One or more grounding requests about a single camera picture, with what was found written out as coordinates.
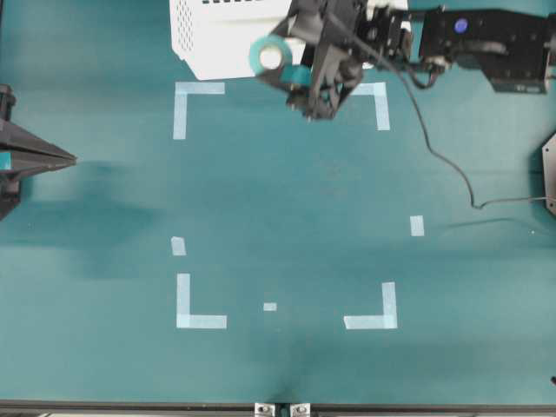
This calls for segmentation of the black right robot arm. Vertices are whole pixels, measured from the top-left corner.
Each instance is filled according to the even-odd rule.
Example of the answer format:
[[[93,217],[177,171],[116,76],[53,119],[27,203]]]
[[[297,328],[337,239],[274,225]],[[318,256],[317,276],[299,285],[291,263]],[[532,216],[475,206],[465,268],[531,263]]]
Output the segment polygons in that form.
[[[307,119],[331,120],[365,65],[406,72],[431,88],[453,65],[499,93],[545,94],[555,64],[555,16],[503,10],[403,10],[367,1],[293,1],[249,52],[255,77],[284,91]]]

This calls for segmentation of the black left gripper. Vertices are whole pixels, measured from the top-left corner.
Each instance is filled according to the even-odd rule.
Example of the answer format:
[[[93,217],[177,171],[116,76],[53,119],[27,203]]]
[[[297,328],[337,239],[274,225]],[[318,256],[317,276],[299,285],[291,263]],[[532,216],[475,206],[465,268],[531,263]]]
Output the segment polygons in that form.
[[[16,103],[12,88],[1,85],[1,219],[21,201],[17,179],[65,169],[76,165],[77,158],[56,145],[10,122]]]

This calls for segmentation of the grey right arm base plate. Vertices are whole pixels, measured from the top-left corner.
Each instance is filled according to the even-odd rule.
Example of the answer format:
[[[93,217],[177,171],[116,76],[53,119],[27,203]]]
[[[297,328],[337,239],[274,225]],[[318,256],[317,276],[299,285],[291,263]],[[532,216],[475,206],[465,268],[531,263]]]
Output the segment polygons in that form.
[[[542,146],[543,181],[546,209],[556,215],[556,134],[553,133]]]

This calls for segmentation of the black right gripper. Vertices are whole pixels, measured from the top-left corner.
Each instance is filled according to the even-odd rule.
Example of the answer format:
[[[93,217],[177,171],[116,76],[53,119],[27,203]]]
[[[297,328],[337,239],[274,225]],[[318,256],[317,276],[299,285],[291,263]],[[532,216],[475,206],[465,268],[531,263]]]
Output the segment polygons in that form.
[[[304,42],[301,60],[256,78],[290,90],[288,105],[308,120],[333,119],[361,82],[367,59],[354,38],[369,19],[367,1],[293,1],[270,34]]]

